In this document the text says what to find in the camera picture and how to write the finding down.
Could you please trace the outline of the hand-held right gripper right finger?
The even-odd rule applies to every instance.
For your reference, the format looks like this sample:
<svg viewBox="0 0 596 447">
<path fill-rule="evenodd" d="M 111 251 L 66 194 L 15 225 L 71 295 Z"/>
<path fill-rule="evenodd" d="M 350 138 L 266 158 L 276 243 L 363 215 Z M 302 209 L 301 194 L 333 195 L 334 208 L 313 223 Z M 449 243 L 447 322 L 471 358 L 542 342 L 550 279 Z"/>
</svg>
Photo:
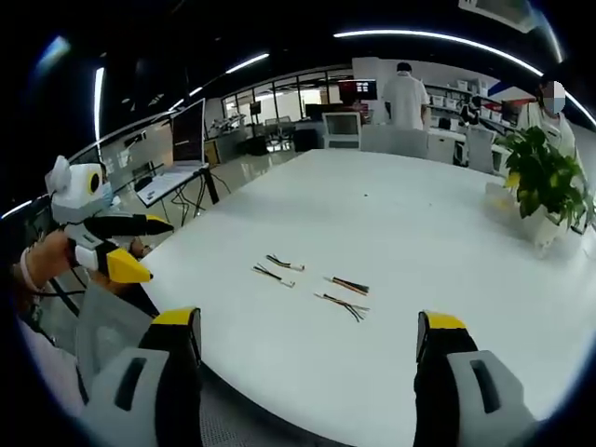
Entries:
<svg viewBox="0 0 596 447">
<path fill-rule="evenodd" d="M 413 390 L 415 446 L 525 446 L 539 425 L 521 381 L 448 314 L 418 314 Z"/>
</svg>

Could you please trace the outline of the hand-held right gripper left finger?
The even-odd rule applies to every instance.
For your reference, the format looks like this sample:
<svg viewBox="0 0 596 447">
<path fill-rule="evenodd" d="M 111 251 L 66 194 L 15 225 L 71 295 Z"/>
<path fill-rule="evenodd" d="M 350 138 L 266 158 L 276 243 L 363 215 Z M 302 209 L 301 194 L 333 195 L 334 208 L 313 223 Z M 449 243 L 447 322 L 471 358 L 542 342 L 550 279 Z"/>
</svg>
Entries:
<svg viewBox="0 0 596 447">
<path fill-rule="evenodd" d="M 201 312 L 153 319 L 94 380 L 82 424 L 96 446 L 201 446 Z"/>
</svg>

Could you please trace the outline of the person's left hand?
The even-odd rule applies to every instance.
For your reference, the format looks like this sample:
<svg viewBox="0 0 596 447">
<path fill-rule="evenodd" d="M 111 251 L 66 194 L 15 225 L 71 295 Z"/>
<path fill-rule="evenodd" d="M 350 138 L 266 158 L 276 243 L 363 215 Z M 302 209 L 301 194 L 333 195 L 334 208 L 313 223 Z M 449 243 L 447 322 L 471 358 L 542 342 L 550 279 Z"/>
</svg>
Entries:
<svg viewBox="0 0 596 447">
<path fill-rule="evenodd" d="M 47 234 L 20 257 L 24 282 L 33 291 L 41 291 L 48 281 L 71 268 L 69 238 L 61 230 Z"/>
</svg>

